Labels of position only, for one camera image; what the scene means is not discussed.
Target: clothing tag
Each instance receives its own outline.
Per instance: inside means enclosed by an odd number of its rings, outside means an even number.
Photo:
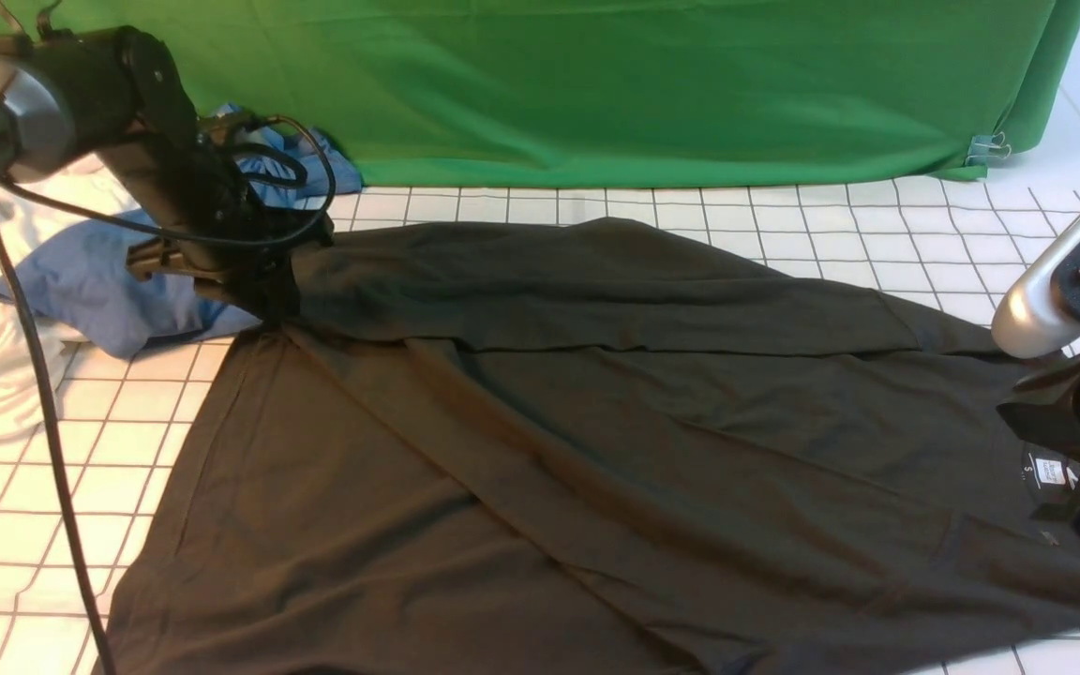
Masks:
[[[1064,467],[1062,462],[1050,460],[1050,458],[1038,458],[1036,460],[1036,478],[1040,483],[1050,486],[1064,486]]]

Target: black cable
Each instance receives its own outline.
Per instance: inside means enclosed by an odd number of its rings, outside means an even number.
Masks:
[[[3,4],[3,0],[0,0],[0,17],[3,17],[3,21],[8,22],[8,26],[11,26],[13,31],[22,32],[24,35],[27,33],[27,30],[23,27],[22,23],[18,23],[18,18],[11,13],[8,5]]]
[[[49,208],[66,211],[66,213],[71,213],[73,215],[79,215],[79,217],[85,217],[90,219],[102,219],[103,222],[109,222],[110,225],[116,225],[123,227],[125,230],[140,231],[140,233],[149,234],[151,237],[160,237],[162,239],[171,239],[174,242],[197,242],[198,244],[207,244],[211,246],[228,246],[234,248],[265,248],[266,246],[281,246],[285,244],[293,244],[297,239],[303,234],[311,231],[311,228],[316,226],[319,219],[326,215],[327,210],[330,207],[330,199],[336,193],[336,173],[330,171],[330,163],[327,162],[326,153],[323,151],[323,147],[319,145],[316,138],[314,138],[311,132],[308,132],[302,124],[297,123],[297,121],[283,117],[283,116],[272,116],[261,120],[261,126],[267,126],[268,124],[288,124],[288,126],[295,127],[296,132],[302,134],[308,143],[311,145],[311,149],[319,154],[319,159],[323,165],[324,174],[327,176],[327,193],[324,198],[323,204],[319,206],[316,213],[312,217],[308,218],[308,222],[303,224],[299,230],[292,231],[291,234],[279,237],[276,239],[257,239],[257,240],[244,240],[244,239],[222,239],[219,237],[206,237],[203,234],[189,234],[184,233],[184,231],[168,231],[164,230],[162,227],[152,227],[150,225],[139,224],[130,221],[130,219],[123,219],[121,217],[109,217],[106,214],[99,214],[97,211],[86,210],[84,206],[78,206],[73,204],[68,204],[62,201],[53,200],[52,197],[40,195],[39,193],[32,192],[30,189],[21,188],[16,183],[10,179],[0,179],[0,187],[5,189],[8,192],[12,192],[13,195],[22,197],[27,201],[35,202],[37,204],[43,204],[49,206]]]
[[[18,276],[8,246],[0,231],[0,268],[8,282],[8,288],[16,305],[18,324],[23,326],[23,338],[27,342],[27,354],[31,357],[31,367],[36,373],[36,388],[39,389],[39,408],[44,416],[44,435],[48,436],[48,456],[52,459],[53,480],[56,482],[56,501],[60,504],[60,521],[65,524],[65,536],[69,541],[69,556],[73,559],[73,572],[78,578],[78,590],[82,593],[82,604],[85,606],[86,619],[90,620],[90,633],[94,636],[98,648],[98,663],[103,666],[103,675],[116,675],[116,659],[110,653],[107,643],[107,632],[103,629],[103,618],[98,616],[95,603],[94,586],[90,584],[90,573],[86,569],[86,558],[82,554],[82,538],[78,535],[78,522],[73,513],[73,499],[69,495],[69,480],[65,474],[65,456],[60,453],[60,432],[56,427],[56,401],[53,396],[52,381],[48,377],[44,365],[44,352],[39,346],[39,334],[36,332],[36,319],[31,308],[27,307],[27,298],[18,283]]]
[[[40,38],[48,39],[55,32],[53,30],[53,10],[57,8],[60,8],[60,0],[53,0],[52,4],[36,14],[36,32],[39,33]]]

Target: blue cloth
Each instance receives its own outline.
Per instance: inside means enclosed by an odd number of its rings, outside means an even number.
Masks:
[[[220,111],[231,111],[226,106]],[[356,192],[360,174],[321,134],[312,132],[325,150],[336,175],[336,191]],[[261,140],[301,162],[308,170],[305,188],[278,188],[254,183],[261,201],[275,208],[291,208],[308,197],[325,195],[327,179],[322,161],[301,136],[283,137],[273,130],[259,132]],[[293,178],[293,172],[267,158],[243,158],[241,171]],[[151,225],[141,210],[120,217]],[[150,281],[132,278],[124,268],[127,247],[149,235],[124,230],[97,219],[60,231],[39,245],[16,266],[27,301],[38,316],[72,325],[86,339],[117,359],[131,359],[145,347],[185,343],[252,328],[258,320],[238,308],[194,295],[193,279],[154,274]],[[11,302],[0,278],[0,302]]]

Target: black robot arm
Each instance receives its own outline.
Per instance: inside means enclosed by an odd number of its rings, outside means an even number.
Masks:
[[[330,244],[326,205],[268,208],[237,166],[232,143],[281,118],[199,119],[166,46],[134,27],[43,33],[41,42],[0,36],[1,187],[44,202],[18,184],[97,152],[160,228],[120,260],[136,276],[188,274],[199,295],[262,320],[294,315],[288,253]],[[300,165],[283,161],[305,178]]]

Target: green backdrop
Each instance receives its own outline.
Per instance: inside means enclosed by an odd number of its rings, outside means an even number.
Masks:
[[[8,0],[32,25],[48,0]],[[67,0],[205,110],[318,124],[372,184],[713,187],[966,167],[1036,145],[1080,0]]]

